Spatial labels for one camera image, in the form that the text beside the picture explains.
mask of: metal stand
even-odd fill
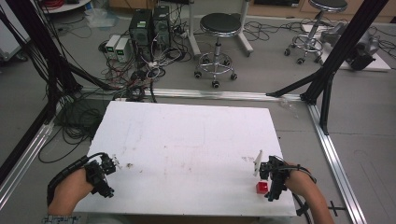
[[[288,87],[285,87],[284,89],[267,93],[267,95],[280,97],[283,94],[296,90],[311,82],[308,90],[301,94],[301,99],[306,101],[309,105],[315,105],[318,97],[323,92],[319,125],[323,132],[329,134],[327,130],[327,121],[329,117],[330,97],[332,93],[332,79],[341,64],[347,58],[348,53],[358,43],[387,2],[388,0],[363,1],[358,12],[355,14],[343,35],[332,49],[332,52],[326,62],[317,72],[289,85]]]
[[[242,24],[242,29],[241,32],[237,35],[238,38],[241,40],[242,44],[245,47],[245,51],[247,52],[247,56],[250,56],[250,53],[253,52],[253,47],[250,46],[248,43],[247,38],[245,37],[243,30],[244,30],[244,24],[245,24],[245,19],[248,14],[248,5],[249,5],[249,0],[244,0],[244,3],[242,5],[242,11],[241,11],[241,24]],[[189,17],[189,30],[187,31],[187,36],[190,41],[190,45],[192,48],[192,52],[194,54],[194,58],[198,58],[201,56],[201,51],[199,50],[197,41],[194,36],[194,0],[190,0],[189,2],[189,11],[190,11],[190,17]]]

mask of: gray floor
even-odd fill
[[[59,21],[76,21],[82,14],[77,12],[58,18]],[[289,21],[250,19],[261,23],[280,25]],[[63,44],[76,61],[85,70],[102,77],[106,69],[106,60],[97,47],[107,40],[111,34],[123,33],[129,21],[119,20],[111,29],[86,28],[73,30],[74,35],[61,37]],[[82,27],[85,21],[76,23],[74,28]],[[393,32],[394,25],[377,25],[384,32]],[[281,30],[270,35],[268,41],[250,42],[254,52],[246,57],[240,50],[240,43],[233,38],[222,41],[223,49],[234,63],[238,74],[236,81],[228,77],[220,77],[220,88],[217,91],[271,92],[283,88],[290,83],[310,75],[318,70],[318,64],[306,60],[299,65],[295,60],[299,51],[293,51],[289,57],[283,55],[284,49],[290,43],[295,33]],[[393,43],[396,38],[381,35]],[[214,46],[214,39],[198,35],[197,40],[202,51]],[[391,67],[396,67],[396,61],[385,52],[378,54]],[[213,91],[211,78],[193,78],[195,61],[175,63],[165,67],[166,75],[155,83],[158,89]],[[30,63],[12,62],[0,67],[0,120],[2,123],[0,142],[0,162],[14,148],[24,132],[38,115],[43,105],[45,83],[38,76]],[[92,84],[78,78],[84,87]],[[305,87],[293,93],[304,92]],[[396,181],[393,179],[396,170],[396,104],[393,96],[396,93],[396,71],[383,72],[353,72],[339,70],[333,81],[332,101],[329,115],[329,131],[341,162],[344,165],[350,184],[356,194],[362,212],[368,223],[393,223],[396,218]],[[318,178],[318,184],[328,201],[335,206],[344,206],[342,197],[332,178],[330,169],[320,147],[317,134],[304,103],[292,103],[290,110],[279,103],[258,103],[239,101],[203,101],[186,99],[159,98],[161,103],[198,104],[198,105],[234,105],[260,106],[270,108],[276,126],[276,133],[284,157],[288,161],[296,161],[313,170]],[[55,138],[45,152],[46,158],[57,158],[69,150],[70,146],[63,143],[62,138]],[[86,154],[89,142],[73,152],[66,159],[53,163],[42,164],[34,160],[21,183],[9,197],[0,211],[1,223],[32,223],[39,222],[46,213],[46,188],[51,178],[70,162]],[[177,223],[174,217],[171,221],[157,217],[132,217],[135,223]],[[334,216],[336,223],[348,223],[347,212],[338,211]],[[294,218],[293,223],[305,223],[303,218]]]

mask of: sleeve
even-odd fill
[[[78,221],[79,217],[47,215],[43,218],[41,224],[78,224]]]

